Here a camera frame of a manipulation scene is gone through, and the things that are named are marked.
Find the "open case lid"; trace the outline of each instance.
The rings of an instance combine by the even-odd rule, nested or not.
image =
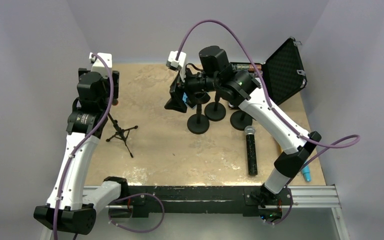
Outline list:
[[[280,105],[307,85],[297,42],[288,38],[262,65],[268,95]]]

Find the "cable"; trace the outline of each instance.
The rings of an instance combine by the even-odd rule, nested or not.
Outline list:
[[[132,212],[132,210],[130,209],[130,200],[131,200],[131,198],[129,198],[128,201],[127,201],[127,210],[129,212]]]
[[[111,103],[113,102],[114,98],[114,82],[113,82],[113,75],[111,74],[111,70],[108,67],[107,63],[102,59],[102,57],[98,56],[95,53],[92,53],[93,57],[96,57],[99,59],[103,66],[105,67],[106,72],[108,73],[109,78],[109,99],[108,99],[108,106],[106,107],[106,110],[102,116],[102,118],[99,120],[99,122],[96,124],[96,126],[81,140],[77,146],[73,149],[71,152],[71,157],[68,158],[67,162],[65,163],[64,170],[61,174],[61,179],[59,180],[59,185],[57,189],[56,194],[56,202],[55,202],[55,209],[53,211],[53,223],[52,223],[52,232],[53,232],[53,239],[58,240],[58,228],[57,228],[57,221],[58,221],[58,211],[60,209],[60,201],[61,201],[61,194],[62,194],[62,188],[64,186],[64,181],[66,180],[67,171],[69,170],[70,163],[73,160],[73,157],[75,156],[76,152],[82,147],[82,145],[86,142],[88,138],[90,138],[97,130],[98,128],[103,124],[104,120],[107,118],[108,113],[110,113]]]
[[[194,68],[196,71],[204,72],[204,70],[203,70],[203,69],[201,69],[201,68],[198,68],[198,67],[197,67],[197,66],[195,66],[193,63],[188,63],[188,64],[186,64],[186,67],[187,67],[187,66],[189,66],[189,65],[191,65],[191,66],[192,66],[192,68]]]
[[[242,44],[242,42],[239,40],[239,38],[233,33],[233,31],[227,26],[225,25],[224,23],[222,23],[221,21],[218,21],[218,20],[214,20],[214,19],[207,19],[207,20],[202,20],[202,21],[199,21],[197,22],[195,25],[193,25],[187,32],[186,32],[186,35],[184,36],[183,40],[181,41],[180,43],[180,46],[177,50],[177,55],[176,55],[176,60],[179,60],[179,56],[180,56],[180,53],[182,52],[182,49],[183,49],[183,46],[185,45],[185,42],[186,42],[186,39],[188,39],[189,35],[191,34],[191,32],[199,25],[203,24],[203,23],[215,23],[215,24],[218,24],[220,26],[222,26],[223,28],[225,28],[232,36],[233,38],[236,40],[236,42],[239,44],[240,48],[242,49],[243,53],[245,53],[246,57],[248,58],[249,62],[251,63],[251,65],[254,67],[254,69],[258,69],[256,64],[254,63],[253,59],[251,58],[251,55],[248,53],[248,51],[245,49],[244,45]],[[306,140],[307,142],[309,143],[312,143],[312,144],[315,144],[317,146],[321,146],[321,147],[325,147],[327,149],[343,149],[343,148],[348,148],[350,146],[353,146],[355,145],[356,143],[358,143],[360,141],[360,135],[357,135],[357,134],[353,134],[353,135],[350,135],[350,136],[346,136],[344,138],[341,138],[337,141],[337,143],[341,143],[343,142],[344,140],[346,139],[351,139],[351,138],[354,138],[353,141],[349,142],[349,143],[346,143],[346,144],[342,144],[342,145],[333,145],[333,144],[323,144],[323,143],[320,143],[318,141],[314,141],[306,136],[304,136],[302,133],[300,133],[298,130],[296,130],[286,119],[284,119],[280,113],[276,110],[276,108],[273,107],[272,105],[272,101],[269,97],[269,92],[267,91],[267,86],[266,86],[266,83],[264,82],[263,80],[263,76],[261,75],[261,72],[260,71],[256,71],[259,79],[261,79],[261,84],[262,84],[262,88],[263,88],[263,92],[264,92],[264,97],[265,97],[265,100],[267,102],[267,105],[269,107],[270,110],[273,111],[273,113],[285,124],[288,126],[288,128],[290,128],[298,138],[302,138],[304,140]]]
[[[193,25],[187,32],[186,32],[186,35],[184,36],[183,40],[181,41],[180,43],[180,46],[177,50],[177,55],[176,55],[176,60],[179,60],[179,56],[180,56],[180,53],[182,52],[182,49],[183,49],[183,46],[185,45],[185,42],[186,40],[188,39],[189,35],[191,34],[191,32],[199,25],[203,24],[203,23],[215,23],[215,24],[218,24],[220,26],[222,26],[223,28],[225,28],[232,36],[233,38],[236,40],[236,42],[239,44],[240,48],[242,49],[243,53],[246,55],[246,57],[248,58],[249,62],[251,63],[251,65],[254,67],[254,69],[258,69],[256,64],[254,63],[253,59],[251,58],[251,55],[248,53],[248,51],[245,49],[244,45],[242,44],[242,42],[239,40],[239,38],[233,33],[233,31],[227,26],[225,25],[224,23],[222,23],[221,21],[218,21],[218,20],[214,20],[214,19],[207,19],[207,20],[202,20],[202,21],[199,21],[197,22],[195,25]],[[314,159],[316,159],[317,157],[319,157],[320,155],[322,155],[324,152],[326,152],[327,150],[329,149],[343,149],[343,148],[348,148],[348,147],[351,147],[353,145],[355,145],[356,143],[358,143],[360,141],[360,135],[358,134],[353,134],[353,135],[349,135],[349,136],[346,136],[346,137],[343,137],[335,142],[333,142],[332,144],[323,144],[323,143],[320,143],[318,141],[314,141],[306,136],[304,136],[302,133],[300,133],[297,129],[294,128],[294,126],[292,126],[286,119],[284,119],[280,113],[276,110],[276,108],[273,107],[273,104],[272,104],[272,101],[270,99],[270,96],[269,96],[269,92],[267,91],[267,86],[266,86],[266,83],[264,82],[264,79],[263,79],[263,76],[261,74],[260,71],[256,71],[259,79],[261,80],[261,85],[262,85],[262,89],[263,89],[263,92],[264,92],[264,98],[267,102],[267,105],[269,107],[270,110],[273,111],[273,113],[285,124],[288,126],[289,129],[291,129],[297,136],[297,138],[302,138],[304,140],[306,140],[307,142],[311,143],[311,144],[314,144],[314,145],[317,145],[317,146],[320,146],[320,147],[324,147],[323,150],[321,150],[320,152],[318,152],[315,156],[313,156],[312,158],[310,158],[302,167],[301,167],[301,170],[302,168],[304,168],[305,166],[307,166],[308,164],[310,164]],[[339,143],[345,141],[345,140],[348,140],[348,139],[354,139],[348,143],[345,143],[345,144],[342,144],[342,145],[338,145]],[[288,183],[285,185],[286,186],[286,189],[288,190],[289,192],[289,195],[290,195],[290,206],[289,206],[289,209],[288,211],[286,212],[286,214],[277,222],[273,222],[274,225],[277,225],[279,223],[281,223],[288,215],[289,213],[291,212],[291,209],[292,209],[292,204],[293,204],[293,199],[292,199],[292,193],[291,193],[291,190],[288,188],[288,184],[292,181],[293,178],[291,178]]]
[[[138,234],[145,234],[145,233],[149,233],[149,232],[152,232],[154,231],[155,229],[157,229],[161,223],[163,222],[164,220],[164,215],[165,215],[165,209],[164,209],[164,205],[163,205],[163,202],[156,196],[152,195],[152,194],[149,194],[149,193],[138,193],[138,194],[133,194],[133,195],[130,195],[130,196],[127,196],[127,197],[123,197],[123,198],[120,198],[120,199],[117,199],[114,201],[114,203],[117,203],[117,202],[122,202],[124,200],[127,200],[127,199],[131,199],[131,198],[134,198],[134,197],[139,197],[141,195],[146,195],[146,196],[150,196],[150,197],[153,197],[158,203],[159,205],[161,206],[161,212],[162,212],[162,216],[161,216],[161,220],[158,222],[157,225],[155,225],[153,228],[150,228],[150,229],[147,229],[147,230],[136,230],[136,229],[131,229],[131,228],[128,228],[126,226],[123,226],[123,225],[120,225],[118,223],[116,223],[110,216],[110,212],[108,212],[108,218],[109,218],[109,223],[112,223],[113,225],[115,225],[116,227],[119,227],[121,229],[124,229],[124,230],[127,230],[129,232],[133,232],[133,233],[138,233]]]
[[[292,204],[294,203],[294,200],[292,199],[292,192],[291,192],[291,190],[289,189],[288,186],[286,186],[286,190],[287,190],[287,193],[288,193],[289,196],[290,196],[290,204],[289,204],[289,208],[287,209],[285,215],[283,215],[282,218],[281,218],[279,221],[272,222],[272,223],[271,223],[272,225],[280,224],[280,223],[283,222],[283,220],[285,220],[285,219],[288,217],[288,215],[291,213],[291,210],[292,210]]]

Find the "battery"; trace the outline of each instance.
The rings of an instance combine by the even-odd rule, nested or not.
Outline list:
[[[255,66],[257,67],[257,69],[259,70],[259,71],[261,71],[261,69],[262,69],[262,65],[261,64],[255,64]],[[248,63],[232,63],[232,68],[233,68],[233,70],[234,71],[248,71],[248,72],[250,72],[250,73],[253,73],[253,72],[255,72],[255,69],[254,69],[254,67],[253,67],[253,65],[252,64],[248,64]]]

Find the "round stand base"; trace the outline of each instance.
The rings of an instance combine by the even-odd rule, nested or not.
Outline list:
[[[220,121],[224,119],[226,116],[225,106],[223,106],[219,102],[217,104],[218,104],[218,107],[216,111],[214,111],[214,106],[216,105],[216,102],[211,102],[207,104],[207,106],[205,106],[205,109],[204,109],[205,116],[213,122]]]
[[[187,120],[187,129],[193,134],[203,134],[210,128],[210,121],[204,115],[201,115],[201,122],[197,123],[197,114],[189,117]]]
[[[253,124],[253,118],[248,114],[245,114],[245,118],[241,120],[243,113],[243,111],[239,110],[235,111],[230,116],[230,124],[232,125],[232,127],[239,131],[243,131],[247,126],[251,126]]]

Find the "blue object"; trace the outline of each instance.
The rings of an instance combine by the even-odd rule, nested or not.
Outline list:
[[[311,175],[310,175],[310,168],[309,166],[305,166],[302,170],[301,170],[301,173],[302,175],[304,176],[304,180],[308,183],[308,182],[311,182]]]
[[[186,106],[188,106],[191,109],[195,109],[195,107],[196,107],[196,105],[195,106],[189,106],[189,104],[188,104],[188,96],[186,96],[186,92],[183,93],[183,102],[186,104]]]

